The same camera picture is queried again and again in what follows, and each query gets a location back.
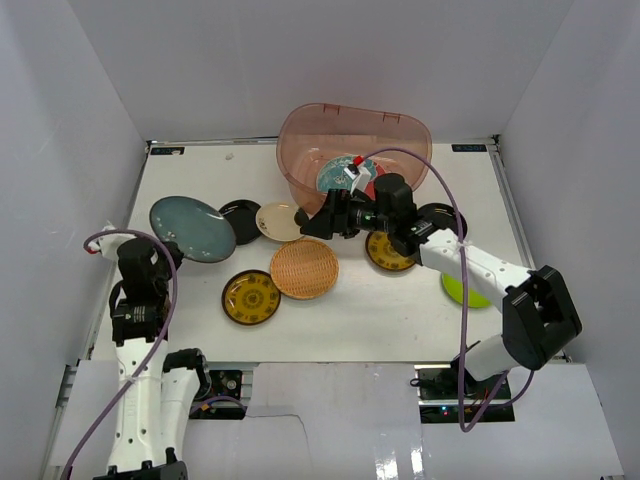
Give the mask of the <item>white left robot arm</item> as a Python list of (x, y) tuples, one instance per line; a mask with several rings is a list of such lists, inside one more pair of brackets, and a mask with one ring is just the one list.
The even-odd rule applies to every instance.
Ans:
[(182, 256), (173, 243), (133, 238), (116, 249), (112, 341), (122, 390), (107, 462), (109, 479), (185, 479), (182, 446), (191, 404), (211, 387), (197, 348), (170, 352), (169, 282)]

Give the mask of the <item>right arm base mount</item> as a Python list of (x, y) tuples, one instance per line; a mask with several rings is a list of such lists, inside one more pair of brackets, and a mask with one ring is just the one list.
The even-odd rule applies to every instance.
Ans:
[[(459, 416), (457, 374), (449, 365), (417, 365), (409, 385), (416, 390), (420, 420), (428, 424), (457, 424)], [(464, 389), (464, 421), (469, 424), (487, 402), (500, 375), (469, 383)], [(504, 406), (514, 394), (509, 382), (503, 380), (479, 423), (511, 423), (516, 420), (512, 405)]]

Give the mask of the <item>blue-grey glazed plate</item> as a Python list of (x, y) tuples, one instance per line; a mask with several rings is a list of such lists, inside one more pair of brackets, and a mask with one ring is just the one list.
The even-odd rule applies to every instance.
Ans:
[(157, 200), (149, 211), (149, 222), (160, 240), (174, 242), (184, 257), (194, 262), (219, 263), (236, 249), (236, 235), (229, 221), (192, 197)]

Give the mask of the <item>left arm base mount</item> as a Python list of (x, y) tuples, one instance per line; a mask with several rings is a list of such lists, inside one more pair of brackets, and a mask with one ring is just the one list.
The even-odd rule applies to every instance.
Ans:
[(244, 372), (237, 369), (211, 369), (210, 385), (196, 396), (189, 418), (192, 420), (243, 420)]

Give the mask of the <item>red and teal floral plate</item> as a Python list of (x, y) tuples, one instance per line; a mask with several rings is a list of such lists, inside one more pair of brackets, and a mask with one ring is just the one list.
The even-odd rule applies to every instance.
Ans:
[[(317, 174), (316, 190), (321, 193), (327, 193), (330, 189), (349, 189), (352, 180), (346, 175), (344, 169), (351, 164), (355, 158), (355, 155), (344, 155), (333, 158), (325, 164)], [(372, 159), (367, 159), (364, 162), (364, 166), (371, 174), (371, 179), (364, 192), (370, 198), (374, 198), (374, 180), (378, 176), (386, 174), (387, 171)]]

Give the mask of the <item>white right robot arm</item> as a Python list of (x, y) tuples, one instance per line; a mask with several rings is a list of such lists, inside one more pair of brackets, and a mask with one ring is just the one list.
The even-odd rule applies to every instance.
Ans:
[(417, 206), (399, 174), (374, 182), (375, 197), (332, 189), (313, 216), (299, 212), (302, 234), (329, 240), (361, 231), (383, 233), (392, 248), (416, 264), (466, 281), (501, 313), (500, 333), (466, 348), (451, 363), (453, 390), (472, 399), (488, 379), (521, 366), (540, 370), (583, 329), (563, 276), (545, 265), (538, 270), (515, 265), (463, 243), (464, 218), (446, 204)]

